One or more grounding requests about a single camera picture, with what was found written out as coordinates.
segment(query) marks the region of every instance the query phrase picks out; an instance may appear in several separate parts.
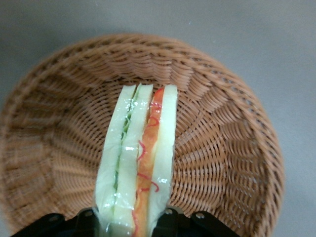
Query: woven basket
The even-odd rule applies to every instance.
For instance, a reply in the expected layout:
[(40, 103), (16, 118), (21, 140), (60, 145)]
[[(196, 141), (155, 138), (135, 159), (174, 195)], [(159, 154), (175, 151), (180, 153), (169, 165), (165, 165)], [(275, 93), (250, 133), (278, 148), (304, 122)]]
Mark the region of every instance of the woven basket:
[(35, 67), (0, 119), (0, 198), (12, 232), (91, 206), (104, 138), (123, 85), (179, 89), (170, 204), (214, 214), (240, 236), (272, 233), (283, 197), (276, 134), (252, 91), (174, 39), (110, 35)]

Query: wicker basket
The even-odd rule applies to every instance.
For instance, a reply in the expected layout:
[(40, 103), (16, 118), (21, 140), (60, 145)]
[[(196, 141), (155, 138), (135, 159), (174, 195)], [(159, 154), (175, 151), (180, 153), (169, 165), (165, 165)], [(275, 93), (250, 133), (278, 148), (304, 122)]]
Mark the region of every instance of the wicker basket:
[(269, 236), (283, 197), (276, 134), (252, 91), (222, 64), (174, 39), (110, 35), (35, 67), (0, 125), (0, 198), (12, 232), (46, 213), (91, 205), (104, 138), (125, 84), (179, 89), (170, 204), (205, 210), (240, 236)]

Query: gray surface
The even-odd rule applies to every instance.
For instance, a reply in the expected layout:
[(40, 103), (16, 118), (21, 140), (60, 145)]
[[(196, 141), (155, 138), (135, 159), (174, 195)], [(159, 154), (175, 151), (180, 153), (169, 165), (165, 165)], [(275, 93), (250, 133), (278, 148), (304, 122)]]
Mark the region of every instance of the gray surface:
[[(33, 65), (93, 36), (178, 38), (253, 89), (285, 160), (286, 195), (274, 237), (315, 236), (316, 4), (310, 1), (0, 1), (0, 98)], [(7, 236), (3, 224), (0, 235)]]

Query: screw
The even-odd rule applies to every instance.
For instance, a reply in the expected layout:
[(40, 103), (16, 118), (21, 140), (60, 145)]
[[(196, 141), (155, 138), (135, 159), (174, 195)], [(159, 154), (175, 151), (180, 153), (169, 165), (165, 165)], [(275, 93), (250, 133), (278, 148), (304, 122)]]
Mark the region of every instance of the screw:
[(84, 214), (85, 217), (92, 216), (92, 211), (86, 211)]
[(49, 218), (49, 221), (50, 221), (50, 222), (53, 222), (53, 221), (57, 221), (58, 219), (59, 219), (59, 216), (54, 215), (54, 216), (52, 216), (51, 218)]
[(199, 212), (196, 214), (196, 217), (198, 217), (199, 219), (204, 219), (205, 216), (203, 215), (203, 213)]
[(166, 213), (167, 215), (172, 215), (172, 210), (171, 210), (171, 209), (166, 209), (165, 213)]

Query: sandwich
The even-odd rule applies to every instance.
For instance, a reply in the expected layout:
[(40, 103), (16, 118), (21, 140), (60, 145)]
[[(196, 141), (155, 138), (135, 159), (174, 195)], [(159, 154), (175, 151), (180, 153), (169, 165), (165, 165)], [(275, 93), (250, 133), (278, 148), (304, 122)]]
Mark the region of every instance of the sandwich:
[(149, 237), (171, 192), (177, 87), (124, 86), (94, 191), (100, 236)]

